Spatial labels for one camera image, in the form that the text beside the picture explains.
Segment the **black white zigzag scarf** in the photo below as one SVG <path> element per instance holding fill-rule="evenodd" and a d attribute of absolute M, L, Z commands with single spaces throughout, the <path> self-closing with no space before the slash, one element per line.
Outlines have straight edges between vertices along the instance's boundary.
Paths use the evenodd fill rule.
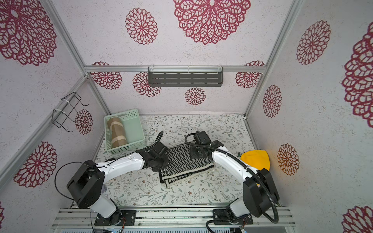
<path fill-rule="evenodd" d="M 190 158 L 189 151 L 190 147 L 186 143 L 170 148 L 170 163 L 158 172 L 163 185 L 170 187 L 214 168 L 214 163 L 208 158 Z"/>

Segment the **brown beige plaid scarf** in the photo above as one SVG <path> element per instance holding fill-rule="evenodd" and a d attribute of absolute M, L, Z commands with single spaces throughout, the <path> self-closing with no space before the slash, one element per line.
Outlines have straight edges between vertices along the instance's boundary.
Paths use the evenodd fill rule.
<path fill-rule="evenodd" d="M 128 144 L 124 125 L 119 117 L 113 117 L 107 122 L 111 132 L 111 147 L 117 148 Z"/>

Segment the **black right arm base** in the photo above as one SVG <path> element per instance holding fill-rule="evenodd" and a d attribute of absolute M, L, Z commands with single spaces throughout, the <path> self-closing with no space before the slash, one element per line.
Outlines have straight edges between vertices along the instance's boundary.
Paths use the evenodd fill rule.
<path fill-rule="evenodd" d="M 215 225 L 252 225 L 254 223 L 252 215 L 245 215 L 244 217 L 238 219 L 230 210 L 228 209 L 213 209 L 213 220 Z"/>

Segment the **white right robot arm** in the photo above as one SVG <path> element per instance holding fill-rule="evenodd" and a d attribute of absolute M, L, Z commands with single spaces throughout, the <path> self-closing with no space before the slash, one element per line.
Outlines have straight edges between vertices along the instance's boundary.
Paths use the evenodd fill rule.
<path fill-rule="evenodd" d="M 257 169 L 234 156 L 218 140 L 211 141 L 206 132 L 196 132 L 185 136 L 185 143 L 197 152 L 205 153 L 214 163 L 230 172 L 242 184 L 242 197 L 228 205 L 228 211 L 238 218 L 251 214 L 264 216 L 270 222 L 279 222 L 277 202 L 279 195 L 271 173 L 267 169 Z"/>

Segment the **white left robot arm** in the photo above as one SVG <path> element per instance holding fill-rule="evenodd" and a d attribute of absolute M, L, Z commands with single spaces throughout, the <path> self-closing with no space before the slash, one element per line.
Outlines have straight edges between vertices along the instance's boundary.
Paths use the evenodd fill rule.
<path fill-rule="evenodd" d="M 122 218 L 122 213 L 114 201 L 103 194 L 104 184 L 136 170 L 151 168 L 158 172 L 169 165 L 169 152 L 168 147 L 157 142 L 111 161 L 95 163 L 87 160 L 68 182 L 67 189 L 78 208 L 90 209 L 114 224 Z"/>

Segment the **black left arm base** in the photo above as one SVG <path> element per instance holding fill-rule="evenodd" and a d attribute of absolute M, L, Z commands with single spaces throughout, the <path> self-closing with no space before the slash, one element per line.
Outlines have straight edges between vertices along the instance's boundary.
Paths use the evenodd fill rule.
<path fill-rule="evenodd" d="M 115 213 L 104 218 L 98 214 L 94 222 L 94 226 L 133 226 L 135 224 L 137 211 L 136 210 L 116 210 Z"/>

